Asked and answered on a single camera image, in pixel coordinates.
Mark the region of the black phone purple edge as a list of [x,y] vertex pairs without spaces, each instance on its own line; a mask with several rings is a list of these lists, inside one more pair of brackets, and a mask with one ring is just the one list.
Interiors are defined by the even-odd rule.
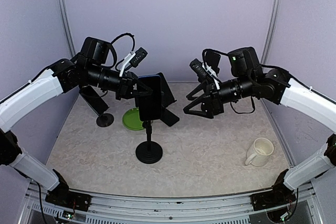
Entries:
[[161,94],[162,94],[162,106],[167,108],[171,104],[176,102],[176,99],[168,85],[168,82],[162,72],[157,73],[161,78]]

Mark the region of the black phone teal case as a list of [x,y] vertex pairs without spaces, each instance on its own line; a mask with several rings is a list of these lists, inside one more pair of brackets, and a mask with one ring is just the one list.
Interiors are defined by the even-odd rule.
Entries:
[[213,51],[206,51],[205,52],[205,62],[211,69],[216,73],[219,74],[219,62],[220,62],[221,55],[215,53]]

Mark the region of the black tall round-base stand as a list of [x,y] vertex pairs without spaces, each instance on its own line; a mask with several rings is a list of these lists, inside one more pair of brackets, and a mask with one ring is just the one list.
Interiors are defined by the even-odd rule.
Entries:
[[135,150],[136,157],[145,164],[157,163],[163,156],[163,149],[160,144],[152,141],[151,121],[144,121],[142,126],[145,128],[146,141],[137,146]]

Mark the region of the black folding phone stand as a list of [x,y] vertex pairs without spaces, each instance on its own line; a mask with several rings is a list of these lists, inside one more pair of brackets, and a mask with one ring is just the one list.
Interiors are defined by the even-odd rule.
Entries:
[[180,118],[176,116],[174,113],[172,113],[171,111],[169,111],[167,108],[164,108],[162,110],[160,120],[167,126],[172,127],[174,124],[176,124],[180,120]]

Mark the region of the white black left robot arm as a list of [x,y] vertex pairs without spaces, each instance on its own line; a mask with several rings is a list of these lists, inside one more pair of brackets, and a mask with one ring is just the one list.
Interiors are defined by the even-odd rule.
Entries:
[[145,49],[132,49],[123,59],[120,71],[105,66],[109,53],[116,61],[117,53],[112,43],[87,37],[74,57],[60,59],[45,67],[35,78],[1,100],[1,164],[11,166],[40,184],[64,206],[74,199],[64,178],[21,149],[11,129],[40,105],[76,87],[93,86],[113,91],[118,100],[152,93],[151,88],[129,71],[147,56]]

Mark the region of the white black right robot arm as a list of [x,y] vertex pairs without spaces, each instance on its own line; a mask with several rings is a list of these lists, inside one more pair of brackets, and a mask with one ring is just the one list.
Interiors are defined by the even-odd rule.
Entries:
[[335,131],[335,101],[303,84],[287,70],[259,62],[253,47],[244,47],[226,53],[233,79],[221,82],[218,65],[209,64],[207,56],[220,57],[222,52],[204,49],[202,61],[190,63],[200,84],[186,98],[190,101],[184,113],[212,119],[224,112],[224,104],[250,97],[266,99],[276,105],[295,109]]

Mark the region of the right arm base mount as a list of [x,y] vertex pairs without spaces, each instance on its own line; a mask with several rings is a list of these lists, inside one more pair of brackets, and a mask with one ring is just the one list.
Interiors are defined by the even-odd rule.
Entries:
[[270,191],[256,193],[250,196],[254,211],[264,210],[272,207],[281,206],[296,201],[293,189],[284,185],[285,174],[289,169],[285,169],[279,174]]

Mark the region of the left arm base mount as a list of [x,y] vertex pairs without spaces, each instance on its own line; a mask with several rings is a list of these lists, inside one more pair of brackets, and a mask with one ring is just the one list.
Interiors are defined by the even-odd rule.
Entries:
[[61,174],[55,169],[52,171],[56,174],[59,184],[55,189],[48,191],[45,201],[57,206],[87,212],[91,203],[91,196],[69,190],[69,186]]

